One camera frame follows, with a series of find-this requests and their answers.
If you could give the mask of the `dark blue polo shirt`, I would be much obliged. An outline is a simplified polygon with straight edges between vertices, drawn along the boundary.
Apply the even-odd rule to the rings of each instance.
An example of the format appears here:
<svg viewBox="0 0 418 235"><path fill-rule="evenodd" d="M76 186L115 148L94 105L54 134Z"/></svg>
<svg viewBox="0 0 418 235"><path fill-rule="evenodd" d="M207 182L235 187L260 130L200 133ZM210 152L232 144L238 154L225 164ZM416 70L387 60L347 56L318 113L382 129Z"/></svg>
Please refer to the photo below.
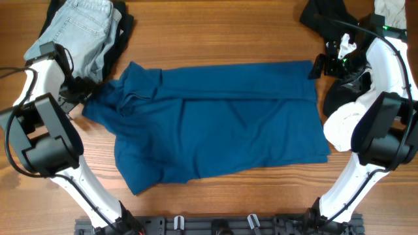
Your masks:
<svg viewBox="0 0 418 235"><path fill-rule="evenodd" d="M133 194L257 167L325 163L330 154L310 61L161 70L130 63L83 115L116 137Z"/></svg>

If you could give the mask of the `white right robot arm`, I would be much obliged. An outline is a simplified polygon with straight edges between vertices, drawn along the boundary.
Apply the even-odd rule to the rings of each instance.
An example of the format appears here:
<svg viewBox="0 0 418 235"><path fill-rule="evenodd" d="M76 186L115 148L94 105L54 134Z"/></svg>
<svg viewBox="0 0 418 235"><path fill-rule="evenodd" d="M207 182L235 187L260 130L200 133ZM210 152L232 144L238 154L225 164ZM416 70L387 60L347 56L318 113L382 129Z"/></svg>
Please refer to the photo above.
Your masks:
<svg viewBox="0 0 418 235"><path fill-rule="evenodd" d="M328 118L324 131L336 149L352 152L332 188L304 216L304 225L346 224L383 177L417 153L417 87L408 65L407 32L370 14L353 25L314 14L312 21L340 34L328 40L310 78L335 78L336 95L356 94Z"/></svg>

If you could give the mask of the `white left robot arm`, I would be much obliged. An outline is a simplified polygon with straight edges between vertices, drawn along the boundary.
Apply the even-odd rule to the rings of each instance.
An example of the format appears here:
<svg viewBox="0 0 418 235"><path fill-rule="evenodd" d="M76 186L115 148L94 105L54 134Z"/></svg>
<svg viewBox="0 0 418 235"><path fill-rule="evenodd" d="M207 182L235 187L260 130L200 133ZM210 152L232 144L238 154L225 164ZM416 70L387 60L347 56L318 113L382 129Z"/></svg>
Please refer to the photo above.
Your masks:
<svg viewBox="0 0 418 235"><path fill-rule="evenodd" d="M135 220L90 170L81 137L60 106L61 94L78 85L73 69L67 55L55 53L2 69L5 76L27 75L19 98L1 111L5 153L15 171L66 190L88 215L93 234L127 234Z"/></svg>

